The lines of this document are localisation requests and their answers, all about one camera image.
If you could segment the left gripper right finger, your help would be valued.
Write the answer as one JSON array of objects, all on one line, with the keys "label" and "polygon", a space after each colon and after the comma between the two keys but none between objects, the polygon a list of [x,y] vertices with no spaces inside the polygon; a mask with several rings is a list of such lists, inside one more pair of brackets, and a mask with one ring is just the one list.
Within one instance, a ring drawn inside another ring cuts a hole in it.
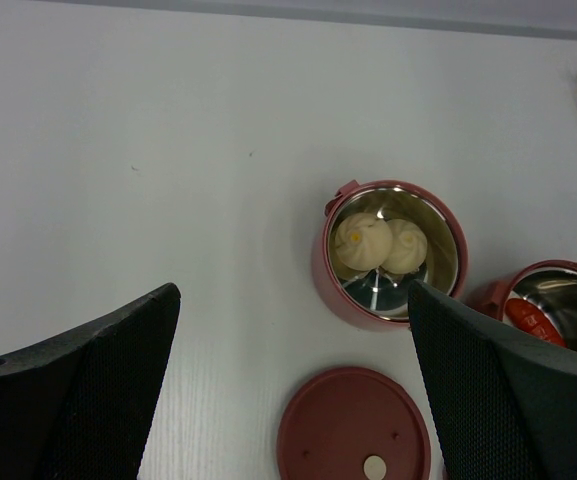
[{"label": "left gripper right finger", "polygon": [[409,323],[450,479],[577,479],[577,352],[426,283]]}]

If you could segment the red salmon nigiri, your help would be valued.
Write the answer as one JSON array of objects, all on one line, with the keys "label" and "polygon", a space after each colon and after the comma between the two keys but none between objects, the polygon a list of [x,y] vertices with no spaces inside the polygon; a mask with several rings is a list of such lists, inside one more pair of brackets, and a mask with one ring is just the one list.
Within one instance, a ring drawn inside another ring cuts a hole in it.
[{"label": "red salmon nigiri", "polygon": [[519,330],[548,343],[567,347],[558,330],[531,302],[522,298],[510,298],[505,303],[504,312],[509,321]]}]

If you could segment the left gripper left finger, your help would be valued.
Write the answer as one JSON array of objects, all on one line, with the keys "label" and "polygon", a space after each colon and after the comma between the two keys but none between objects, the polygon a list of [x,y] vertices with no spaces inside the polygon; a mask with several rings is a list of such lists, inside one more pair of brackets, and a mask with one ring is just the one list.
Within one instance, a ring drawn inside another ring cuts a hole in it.
[{"label": "left gripper left finger", "polygon": [[135,479],[180,312],[165,284],[0,355],[0,479]]}]

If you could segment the round bun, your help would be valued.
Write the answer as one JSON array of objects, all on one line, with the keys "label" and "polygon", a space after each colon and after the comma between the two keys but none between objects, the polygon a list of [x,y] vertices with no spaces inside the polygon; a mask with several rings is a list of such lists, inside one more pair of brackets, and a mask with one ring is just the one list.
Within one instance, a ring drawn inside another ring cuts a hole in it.
[{"label": "round bun", "polygon": [[338,226],[334,249],[342,264],[367,271],[379,267],[389,256],[393,235],[387,222],[371,213],[356,213]]},{"label": "round bun", "polygon": [[395,275],[417,271],[427,257],[426,235],[415,223],[405,219],[392,219],[387,225],[392,234],[392,245],[382,268]]}]

